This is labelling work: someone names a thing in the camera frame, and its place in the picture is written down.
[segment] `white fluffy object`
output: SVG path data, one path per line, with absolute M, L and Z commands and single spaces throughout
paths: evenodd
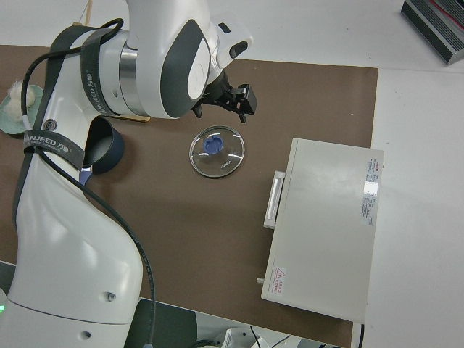
M 22 81 L 16 81 L 13 83 L 13 86 L 9 89 L 9 103 L 5 105 L 4 111 L 7 113 L 7 116 L 10 117 L 13 122 L 22 122 L 22 112 L 21 112 L 21 88 Z M 36 100 L 36 94 L 33 89 L 29 86 L 28 92 L 26 93 L 26 107 L 29 108 L 34 101 Z

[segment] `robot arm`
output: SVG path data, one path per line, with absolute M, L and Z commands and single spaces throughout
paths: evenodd
M 254 114 L 251 88 L 234 90 L 223 71 L 252 44 L 248 30 L 233 15 L 210 18 L 205 0 L 128 0 L 128 5 L 130 31 L 103 52 L 101 89 L 110 109 L 163 118 L 178 118 L 193 109 L 201 116 L 202 103 L 221 99 L 217 105 Z M 249 107 L 238 107 L 239 102 Z
M 0 347 L 123 347 L 138 302 L 139 245 L 71 184 L 79 161 L 66 158 L 72 147 L 59 139 L 85 149 L 99 115 L 177 118 L 190 109 L 200 115 L 201 103 L 243 120 L 254 113 L 251 89 L 235 90 L 223 71 L 252 42 L 237 21 L 212 22 L 204 0 L 128 6 L 129 32 L 106 41 L 109 29 L 68 28 L 52 45 L 75 49 L 50 59 L 36 124 L 25 137 L 56 151 L 25 155 L 14 206 L 17 268 L 0 315 Z

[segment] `warning label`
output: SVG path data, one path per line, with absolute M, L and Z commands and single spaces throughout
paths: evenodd
M 286 268 L 274 267 L 273 281 L 271 283 L 272 288 L 270 290 L 270 293 L 272 295 L 282 296 L 286 273 L 287 273 Z
M 362 196 L 361 216 L 362 223 L 372 226 L 376 222 L 376 201 L 378 194 L 378 167 L 376 159 L 368 162 L 364 182 L 364 195 Z

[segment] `brown mat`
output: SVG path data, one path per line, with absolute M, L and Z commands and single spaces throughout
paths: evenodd
M 0 46 L 0 96 L 44 50 Z M 265 301 L 256 278 L 265 274 L 272 241 L 262 227 L 270 185 L 274 171 L 286 169 L 292 138 L 369 147 L 377 70 L 239 60 L 227 71 L 234 86 L 250 83 L 257 95 L 257 114 L 245 125 L 214 107 L 205 107 L 201 120 L 193 113 L 113 120 L 125 155 L 89 186 L 141 237 L 159 301 L 348 347 L 350 322 Z M 211 125 L 235 128 L 246 147 L 237 171 L 217 180 L 197 174 L 188 156 L 195 135 Z M 9 262 L 17 248 L 11 205 L 21 147 L 0 134 L 0 260 Z M 149 296 L 148 286 L 142 295 Z

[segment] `metal ring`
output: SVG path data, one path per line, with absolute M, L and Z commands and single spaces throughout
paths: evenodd
M 137 50 L 130 49 L 127 43 L 121 51 L 119 62 L 119 82 L 125 104 L 129 110 L 139 116 L 147 116 L 138 97 L 136 84 Z

